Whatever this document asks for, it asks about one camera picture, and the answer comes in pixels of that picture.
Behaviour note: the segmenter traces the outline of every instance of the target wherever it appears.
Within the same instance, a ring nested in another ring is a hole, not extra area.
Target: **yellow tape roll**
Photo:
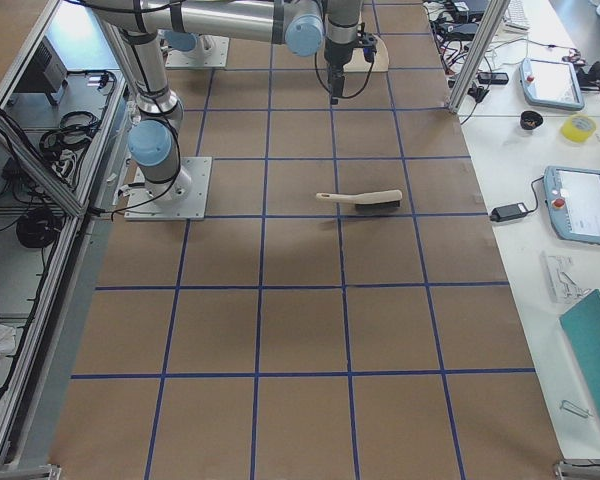
[[[596,122],[586,115],[571,115],[564,122],[560,132],[573,142],[582,143],[596,131]]]

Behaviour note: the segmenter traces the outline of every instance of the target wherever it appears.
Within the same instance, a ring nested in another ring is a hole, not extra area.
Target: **white desk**
[[[525,0],[525,11],[532,24],[529,38],[540,43],[571,45],[548,0]],[[500,62],[522,60],[526,56],[525,43],[498,49]],[[559,59],[565,53],[563,49],[529,46],[529,56],[536,58]],[[517,68],[508,65],[501,69],[509,73],[512,81],[506,86],[492,86],[473,118],[463,126],[489,211],[519,201],[531,207],[534,198],[529,184],[544,173],[547,165],[600,169],[600,95],[587,93],[582,112],[596,117],[596,133],[584,144],[575,144],[559,132],[570,112],[530,107],[518,83]],[[461,114],[466,115],[473,105],[472,98],[465,99]],[[545,117],[544,124],[533,132],[519,126],[520,113],[529,109]],[[562,401],[568,400],[595,414],[559,323],[559,315],[570,305],[553,302],[541,259],[542,252],[572,257],[574,268],[570,274],[576,283],[583,288],[600,289],[600,246],[559,240],[544,206],[542,187],[536,188],[540,193],[538,212],[520,221],[494,224],[494,232],[562,454],[565,458],[600,459],[599,420],[560,409]]]

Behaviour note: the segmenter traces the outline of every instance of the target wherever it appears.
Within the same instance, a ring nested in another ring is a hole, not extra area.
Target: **black cup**
[[[525,110],[520,114],[520,126],[523,130],[533,130],[542,125],[544,119],[542,115],[538,112],[534,112],[533,110]]]

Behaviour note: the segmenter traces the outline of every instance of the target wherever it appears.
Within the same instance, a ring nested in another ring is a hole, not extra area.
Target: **black round object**
[[[520,126],[523,130],[533,130],[534,128],[538,128],[542,125],[542,122],[544,122],[542,115],[533,110],[525,110],[520,114]]]
[[[48,208],[36,208],[18,219],[16,235],[22,246],[44,248],[51,245],[62,228],[62,220]]]

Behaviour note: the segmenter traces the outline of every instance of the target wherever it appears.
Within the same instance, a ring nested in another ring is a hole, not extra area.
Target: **brush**
[[[393,210],[400,207],[402,192],[400,190],[386,190],[384,192],[359,193],[357,195],[316,193],[316,200],[353,204],[358,211]]]

